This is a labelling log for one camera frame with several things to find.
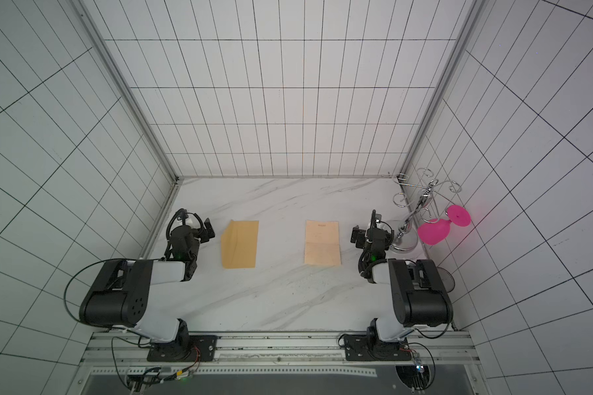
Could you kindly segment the peach lined letter paper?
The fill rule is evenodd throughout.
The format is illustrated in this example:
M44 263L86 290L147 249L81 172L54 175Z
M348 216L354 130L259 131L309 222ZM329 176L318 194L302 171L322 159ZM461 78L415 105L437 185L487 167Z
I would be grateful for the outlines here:
M339 222L306 222L304 263L323 267L341 265Z

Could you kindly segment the tan kraft envelope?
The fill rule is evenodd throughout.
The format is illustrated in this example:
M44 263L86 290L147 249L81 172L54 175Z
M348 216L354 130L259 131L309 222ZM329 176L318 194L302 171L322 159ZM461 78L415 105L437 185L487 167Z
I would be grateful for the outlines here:
M230 221L221 237L222 267L255 268L258 234L257 221Z

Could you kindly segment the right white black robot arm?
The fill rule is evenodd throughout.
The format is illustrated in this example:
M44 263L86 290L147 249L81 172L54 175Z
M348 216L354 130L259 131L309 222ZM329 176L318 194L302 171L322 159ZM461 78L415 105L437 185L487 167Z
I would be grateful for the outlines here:
M394 238L393 228L377 211L372 211L366 229L353 228L351 242L362 250L358 272L369 283L390 288L392 312L373 319L363 335L343 336L347 360L412 360L406 337L420 332L420 326L448 326L453 319L451 300L435 263L388 258Z

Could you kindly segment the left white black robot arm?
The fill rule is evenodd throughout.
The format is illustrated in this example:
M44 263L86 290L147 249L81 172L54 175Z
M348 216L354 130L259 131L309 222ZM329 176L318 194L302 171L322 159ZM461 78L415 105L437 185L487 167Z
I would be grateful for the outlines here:
M95 328L125 329L148 339L150 362L210 361L217 338L190 335L186 321L159 311L149 294L155 286L190 281L198 267L200 245L215 237L214 229L209 219L181 208L167 224L165 237L162 258L101 261L78 319Z

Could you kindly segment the pink plastic wine glass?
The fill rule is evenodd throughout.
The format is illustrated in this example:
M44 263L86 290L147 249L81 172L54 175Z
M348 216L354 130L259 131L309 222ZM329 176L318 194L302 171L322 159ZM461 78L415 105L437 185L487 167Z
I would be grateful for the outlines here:
M468 227L471 224L469 212L461 206L451 205L446 209L446 219L424 223L418 228L418 238L425 245L437 245L451 233L451 226Z

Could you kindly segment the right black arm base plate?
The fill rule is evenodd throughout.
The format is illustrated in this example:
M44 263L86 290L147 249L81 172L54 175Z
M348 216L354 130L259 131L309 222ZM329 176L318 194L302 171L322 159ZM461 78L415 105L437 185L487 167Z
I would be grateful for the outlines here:
M378 337L343 334L339 345L352 362L411 361L412 352L399 342L382 342Z

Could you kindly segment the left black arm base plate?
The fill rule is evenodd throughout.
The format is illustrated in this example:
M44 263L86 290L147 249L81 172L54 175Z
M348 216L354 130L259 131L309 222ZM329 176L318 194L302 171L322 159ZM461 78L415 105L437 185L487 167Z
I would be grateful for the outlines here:
M147 361L154 363L211 362L217 346L217 336L188 336L168 343L153 343Z

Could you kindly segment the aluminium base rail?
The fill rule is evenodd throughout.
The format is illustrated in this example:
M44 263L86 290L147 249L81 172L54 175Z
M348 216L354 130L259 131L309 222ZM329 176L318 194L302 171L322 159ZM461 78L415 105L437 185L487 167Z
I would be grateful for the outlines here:
M339 345L343 334L363 335L365 332L193 332L192 336L217 336L217 346L213 361L188 364L148 362L149 347L137 337L120 332L98 333L92 336L80 365L125 372L129 368L138 370L152 366L170 371L188 365L207 370L248 366L411 365L417 361L427 366L477 365L480 362L466 332L446 332L441 337L433 332L428 337L413 332L406 337L413 352L411 361L377 362L347 361Z

